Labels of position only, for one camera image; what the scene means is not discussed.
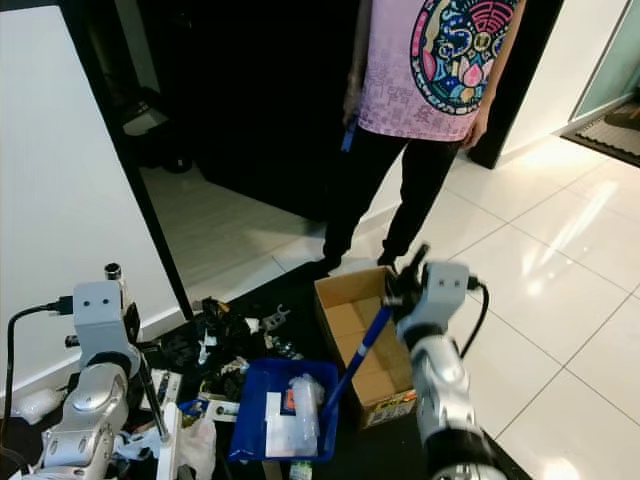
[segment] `shoe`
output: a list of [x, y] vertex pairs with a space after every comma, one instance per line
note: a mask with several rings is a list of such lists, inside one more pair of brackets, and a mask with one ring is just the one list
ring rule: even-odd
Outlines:
[[395, 255], [383, 253], [376, 263], [381, 267], [391, 267], [391, 270], [393, 270], [395, 273], [398, 273], [398, 270], [396, 269], [396, 258], [397, 257]]
[[309, 262], [305, 267], [312, 270], [316, 278], [326, 277], [331, 270], [334, 270], [342, 263], [341, 257], [324, 257], [316, 262]]

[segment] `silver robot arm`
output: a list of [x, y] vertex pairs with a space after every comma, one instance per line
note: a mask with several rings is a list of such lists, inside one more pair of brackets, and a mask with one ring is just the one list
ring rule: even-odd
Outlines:
[[81, 373], [77, 387], [64, 402], [62, 421], [45, 434], [41, 462], [27, 479], [104, 479], [115, 436], [129, 413], [129, 379], [136, 374], [149, 399], [160, 439], [169, 443], [148, 366], [131, 343], [137, 328], [126, 324], [124, 317], [130, 310], [125, 308], [125, 292], [115, 280], [81, 284], [73, 292]]
[[476, 421], [469, 375], [446, 335], [449, 320], [464, 302], [469, 269], [449, 262], [429, 263], [418, 282], [416, 273], [425, 254], [426, 248], [402, 272], [392, 294], [401, 305], [394, 315], [396, 334], [411, 355], [428, 478], [506, 480]]

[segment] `tile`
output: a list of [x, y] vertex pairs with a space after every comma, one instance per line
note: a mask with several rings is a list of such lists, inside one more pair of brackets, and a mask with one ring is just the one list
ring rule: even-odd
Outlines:
[[640, 427], [566, 371], [498, 442], [539, 480], [637, 478]]
[[[449, 324], [459, 348], [467, 342], [480, 303], [467, 297]], [[560, 369], [560, 365], [489, 312], [464, 365], [480, 425], [495, 438]]]
[[305, 235], [271, 252], [274, 260], [287, 272], [303, 263], [320, 260], [324, 245], [324, 229]]
[[587, 198], [608, 198], [607, 208], [640, 222], [640, 169], [612, 159], [568, 188]]
[[284, 273], [268, 255], [242, 263], [187, 288], [190, 301], [213, 297], [223, 302], [233, 300]]
[[454, 258], [489, 287], [491, 309], [565, 363], [626, 292], [512, 226]]
[[607, 210], [608, 201], [562, 191], [513, 224], [632, 292], [640, 283], [640, 222]]
[[451, 164], [451, 170], [454, 170], [459, 167], [464, 167], [473, 163], [473, 161], [467, 156], [467, 153], [464, 150], [458, 150], [458, 154], [456, 158], [453, 159], [453, 163]]
[[567, 368], [640, 423], [637, 365], [640, 365], [640, 300], [630, 297]]
[[387, 236], [387, 228], [381, 227], [355, 238], [351, 250], [342, 258], [342, 264], [331, 275], [366, 270], [376, 267], [376, 260], [382, 254], [382, 241]]
[[508, 165], [489, 170], [469, 164], [453, 170], [445, 180], [445, 188], [489, 213], [511, 221], [561, 187], [524, 169], [508, 168]]
[[505, 168], [544, 177], [564, 187], [608, 159], [595, 150], [550, 135], [543, 144], [508, 163]]
[[399, 259], [398, 266], [409, 263], [423, 242], [430, 246], [429, 258], [444, 260], [502, 225], [503, 220], [444, 190], [438, 196], [409, 253]]
[[302, 217], [210, 183], [197, 168], [178, 175], [162, 168], [140, 171], [187, 288], [317, 228]]

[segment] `person's hand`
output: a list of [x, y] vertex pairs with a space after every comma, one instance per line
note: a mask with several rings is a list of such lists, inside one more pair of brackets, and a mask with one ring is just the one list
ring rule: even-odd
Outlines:
[[487, 125], [489, 123], [489, 108], [490, 106], [480, 106], [478, 109], [478, 115], [471, 124], [471, 128], [462, 141], [462, 148], [472, 148], [478, 144], [482, 135], [487, 131]]
[[362, 96], [362, 80], [359, 77], [349, 76], [347, 81], [347, 92], [344, 95], [344, 102], [342, 103], [342, 109], [344, 115], [342, 116], [342, 125], [347, 127], [351, 118], [356, 114], [360, 108], [360, 97]]

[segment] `cardboard box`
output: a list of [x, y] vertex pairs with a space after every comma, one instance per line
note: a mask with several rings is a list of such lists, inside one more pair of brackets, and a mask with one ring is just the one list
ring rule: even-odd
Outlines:
[[[318, 280], [317, 315], [335, 361], [349, 364], [380, 310], [386, 268]], [[348, 393], [362, 428], [410, 413], [416, 394], [407, 349], [398, 342], [393, 322], [382, 331], [352, 381]]]

